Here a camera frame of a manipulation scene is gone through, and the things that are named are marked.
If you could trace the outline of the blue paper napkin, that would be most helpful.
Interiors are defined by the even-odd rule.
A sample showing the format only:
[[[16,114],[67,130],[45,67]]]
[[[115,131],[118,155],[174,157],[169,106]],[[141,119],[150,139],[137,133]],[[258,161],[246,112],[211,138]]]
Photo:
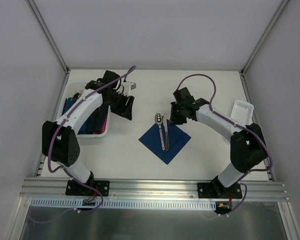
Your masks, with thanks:
[[[176,125],[168,124],[168,140],[166,140],[165,128],[164,126],[161,126],[161,128],[163,144],[159,127],[156,123],[139,138],[139,141],[162,162],[168,165],[184,148],[191,137]]]

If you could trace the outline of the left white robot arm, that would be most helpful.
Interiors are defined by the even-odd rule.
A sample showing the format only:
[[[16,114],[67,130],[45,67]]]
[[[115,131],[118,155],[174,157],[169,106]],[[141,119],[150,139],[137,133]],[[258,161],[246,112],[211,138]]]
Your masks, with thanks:
[[[111,112],[132,120],[134,97],[118,93],[113,87],[118,81],[127,89],[126,77],[135,70],[132,66],[122,76],[106,71],[103,78],[88,82],[78,100],[68,111],[55,121],[46,121],[42,126],[42,153],[47,157],[47,167],[51,173],[55,170],[51,162],[58,164],[57,169],[64,172],[75,182],[83,195],[94,191],[94,175],[83,164],[77,134],[90,115],[103,105]]]

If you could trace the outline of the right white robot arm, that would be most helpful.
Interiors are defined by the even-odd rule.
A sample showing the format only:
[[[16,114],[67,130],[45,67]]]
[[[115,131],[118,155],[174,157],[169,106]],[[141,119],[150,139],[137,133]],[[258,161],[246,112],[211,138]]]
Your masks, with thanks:
[[[203,98],[194,99],[187,88],[174,91],[170,122],[181,125],[187,119],[202,123],[230,143],[230,163],[205,187],[198,188],[202,198],[228,198],[238,181],[253,167],[269,157],[261,128],[257,124],[241,126],[211,109]]]

